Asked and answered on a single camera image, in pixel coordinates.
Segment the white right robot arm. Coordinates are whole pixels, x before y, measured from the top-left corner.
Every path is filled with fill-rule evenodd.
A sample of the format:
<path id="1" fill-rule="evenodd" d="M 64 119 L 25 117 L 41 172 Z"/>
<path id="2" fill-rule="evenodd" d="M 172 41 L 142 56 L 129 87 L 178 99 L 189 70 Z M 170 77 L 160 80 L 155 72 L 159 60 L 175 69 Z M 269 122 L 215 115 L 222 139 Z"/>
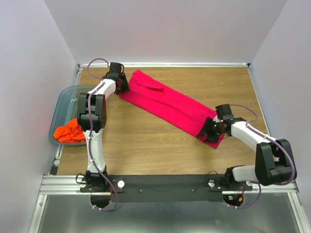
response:
<path id="1" fill-rule="evenodd" d="M 255 152 L 253 166 L 230 167 L 225 172 L 224 186 L 235 190 L 243 182 L 269 185 L 287 185 L 297 177 L 291 144 L 286 139 L 275 139 L 262 133 L 251 122 L 234 117 L 231 104 L 216 106 L 216 116 L 207 117 L 198 138 L 216 144 L 222 135 L 239 139 Z"/>

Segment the pink t-shirt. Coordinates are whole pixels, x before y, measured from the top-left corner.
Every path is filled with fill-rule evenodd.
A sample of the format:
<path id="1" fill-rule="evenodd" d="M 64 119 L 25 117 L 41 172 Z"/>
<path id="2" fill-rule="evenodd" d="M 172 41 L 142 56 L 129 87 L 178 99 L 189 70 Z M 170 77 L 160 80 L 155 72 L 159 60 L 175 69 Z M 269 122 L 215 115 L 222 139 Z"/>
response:
<path id="1" fill-rule="evenodd" d="M 133 72 L 129 89 L 119 94 L 119 97 L 194 137 L 202 129 L 207 117 L 216 116 L 215 110 L 153 79 L 141 70 Z"/>

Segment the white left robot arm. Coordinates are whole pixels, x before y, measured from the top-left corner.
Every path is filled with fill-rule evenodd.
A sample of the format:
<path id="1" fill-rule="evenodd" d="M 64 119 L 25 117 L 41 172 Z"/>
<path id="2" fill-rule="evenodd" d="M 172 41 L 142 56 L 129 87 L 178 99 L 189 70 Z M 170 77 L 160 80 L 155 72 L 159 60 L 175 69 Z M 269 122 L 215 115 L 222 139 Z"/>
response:
<path id="1" fill-rule="evenodd" d="M 99 84 L 78 96 L 77 122 L 86 139 L 88 164 L 82 184 L 89 191 L 104 192 L 111 188 L 103 156 L 103 131 L 106 126 L 106 100 L 112 95 L 129 91 L 121 63 L 109 63 L 109 71 L 100 77 Z"/>

